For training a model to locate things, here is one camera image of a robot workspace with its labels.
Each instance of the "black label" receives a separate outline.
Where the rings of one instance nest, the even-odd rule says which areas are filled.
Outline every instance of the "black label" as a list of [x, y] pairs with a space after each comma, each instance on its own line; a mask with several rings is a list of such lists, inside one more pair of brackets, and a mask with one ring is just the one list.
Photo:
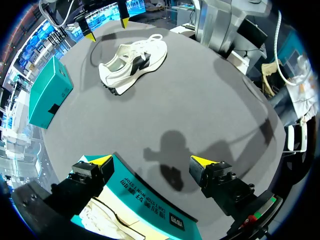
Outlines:
[[184, 221], [182, 221], [179, 217], [172, 214], [171, 212], [169, 212], [169, 221], [170, 221], [170, 224], [175, 226], [176, 228], [183, 231], [185, 230]]

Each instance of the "screw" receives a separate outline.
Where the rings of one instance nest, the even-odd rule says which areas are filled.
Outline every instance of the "screw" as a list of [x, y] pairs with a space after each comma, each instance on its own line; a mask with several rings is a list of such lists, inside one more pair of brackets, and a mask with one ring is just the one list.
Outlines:
[[234, 193], [234, 199], [235, 199], [235, 200], [238, 200], [240, 197], [241, 197], [241, 192], [236, 191], [236, 192]]
[[234, 172], [229, 172], [231, 180], [236, 179], [236, 174]]
[[248, 187], [249, 187], [249, 189], [250, 189], [250, 190], [255, 189], [255, 185], [254, 185], [254, 184], [252, 184], [252, 183], [248, 184]]

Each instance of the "white cloth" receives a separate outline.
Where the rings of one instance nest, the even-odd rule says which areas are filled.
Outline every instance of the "white cloth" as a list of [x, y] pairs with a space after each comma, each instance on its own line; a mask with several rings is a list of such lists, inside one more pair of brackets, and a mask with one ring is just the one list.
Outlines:
[[297, 62], [301, 74], [293, 77], [291, 82], [299, 83], [304, 79], [306, 80], [298, 86], [287, 84], [286, 87], [297, 117], [299, 119], [303, 118], [307, 122], [319, 111], [317, 77], [311, 70], [308, 59], [299, 56]]

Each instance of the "green light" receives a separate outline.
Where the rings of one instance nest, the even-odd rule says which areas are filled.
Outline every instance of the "green light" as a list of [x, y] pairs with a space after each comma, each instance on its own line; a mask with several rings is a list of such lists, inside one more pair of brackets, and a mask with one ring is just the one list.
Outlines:
[[257, 211], [253, 216], [255, 216], [256, 219], [259, 219], [262, 215], [260, 212]]

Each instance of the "teal box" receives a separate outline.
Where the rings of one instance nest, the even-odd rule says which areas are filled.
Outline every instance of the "teal box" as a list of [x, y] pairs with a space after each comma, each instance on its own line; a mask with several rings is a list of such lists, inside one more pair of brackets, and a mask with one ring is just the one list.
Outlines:
[[73, 88], [66, 67], [53, 56], [31, 88], [29, 123], [47, 129]]

